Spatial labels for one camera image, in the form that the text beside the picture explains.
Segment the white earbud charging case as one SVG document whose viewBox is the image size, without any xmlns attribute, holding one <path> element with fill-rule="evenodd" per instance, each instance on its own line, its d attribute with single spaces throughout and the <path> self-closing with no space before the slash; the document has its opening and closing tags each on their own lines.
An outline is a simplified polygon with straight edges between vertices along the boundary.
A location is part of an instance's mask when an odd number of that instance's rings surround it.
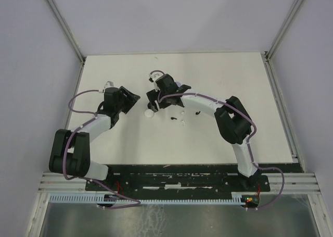
<svg viewBox="0 0 333 237">
<path fill-rule="evenodd" d="M 147 110 L 145 110 L 144 115 L 147 118 L 153 118 L 155 115 L 155 112 L 151 109 L 147 109 Z"/>
</svg>

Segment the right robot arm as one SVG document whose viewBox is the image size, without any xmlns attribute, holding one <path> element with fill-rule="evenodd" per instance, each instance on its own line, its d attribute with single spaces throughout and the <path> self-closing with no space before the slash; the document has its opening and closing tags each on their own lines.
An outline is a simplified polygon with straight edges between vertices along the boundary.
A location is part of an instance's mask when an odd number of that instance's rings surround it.
<svg viewBox="0 0 333 237">
<path fill-rule="evenodd" d="M 239 186 L 246 191 L 258 184 L 261 175 L 258 164 L 249 150 L 249 139 L 256 129 L 239 98 L 231 96 L 222 101 L 195 92 L 189 85 L 180 84 L 161 70 L 149 74 L 154 89 L 147 92 L 148 108 L 153 112 L 171 105 L 192 108 L 212 116 L 221 137 L 231 144 L 237 160 Z"/>
</svg>

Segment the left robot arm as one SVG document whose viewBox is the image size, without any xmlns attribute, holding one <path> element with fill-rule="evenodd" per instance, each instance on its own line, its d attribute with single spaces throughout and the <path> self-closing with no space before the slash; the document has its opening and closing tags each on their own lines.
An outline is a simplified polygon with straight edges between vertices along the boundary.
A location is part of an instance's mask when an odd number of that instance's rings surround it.
<svg viewBox="0 0 333 237">
<path fill-rule="evenodd" d="M 91 160 L 90 143 L 102 133 L 112 129 L 119 120 L 119 114 L 127 114 L 140 100 L 125 87 L 108 87 L 102 93 L 104 100 L 98 105 L 93 117 L 74 130 L 59 129 L 55 133 L 49 159 L 49 170 L 74 178 L 95 179 L 103 190 L 114 187 L 115 177 L 109 167 Z"/>
</svg>

